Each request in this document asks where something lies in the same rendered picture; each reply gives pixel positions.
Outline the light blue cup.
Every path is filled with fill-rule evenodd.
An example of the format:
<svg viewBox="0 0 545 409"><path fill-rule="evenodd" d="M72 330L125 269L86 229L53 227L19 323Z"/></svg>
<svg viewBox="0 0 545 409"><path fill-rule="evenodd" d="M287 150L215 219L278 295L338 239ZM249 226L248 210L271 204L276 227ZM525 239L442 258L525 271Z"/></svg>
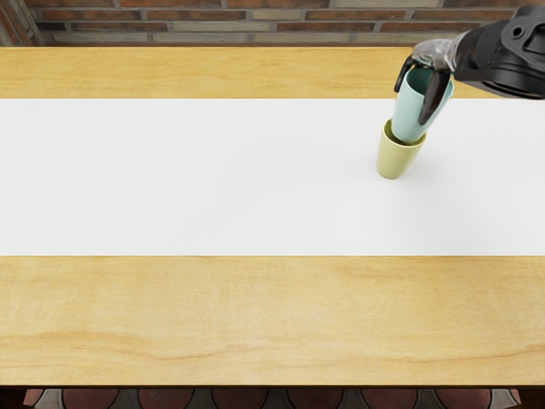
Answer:
<svg viewBox="0 0 545 409"><path fill-rule="evenodd" d="M454 89L448 72L426 67L410 69L397 91L393 135L406 144L416 143L444 109Z"/></svg>

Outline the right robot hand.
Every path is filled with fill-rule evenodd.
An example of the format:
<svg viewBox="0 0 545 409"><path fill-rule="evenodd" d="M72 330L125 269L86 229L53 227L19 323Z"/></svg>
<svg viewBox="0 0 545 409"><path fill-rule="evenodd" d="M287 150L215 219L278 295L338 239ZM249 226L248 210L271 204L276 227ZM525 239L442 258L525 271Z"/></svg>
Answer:
<svg viewBox="0 0 545 409"><path fill-rule="evenodd" d="M418 117L418 124L424 125L438 110L450 76L456 70L456 52L465 32L455 38L428 39L417 44L405 60L394 85L398 93L408 72L413 66L423 66L432 70L424 94L424 101Z"/></svg>

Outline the yellow-green cup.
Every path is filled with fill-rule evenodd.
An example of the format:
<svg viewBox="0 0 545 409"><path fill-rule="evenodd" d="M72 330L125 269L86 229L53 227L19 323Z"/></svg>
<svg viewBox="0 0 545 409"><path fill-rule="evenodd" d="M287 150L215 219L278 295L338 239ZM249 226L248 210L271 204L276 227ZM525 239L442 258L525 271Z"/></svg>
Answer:
<svg viewBox="0 0 545 409"><path fill-rule="evenodd" d="M413 164L427 138L424 133L417 141L401 141L392 132L392 120L383 126L379 137L376 170L384 178L399 179Z"/></svg>

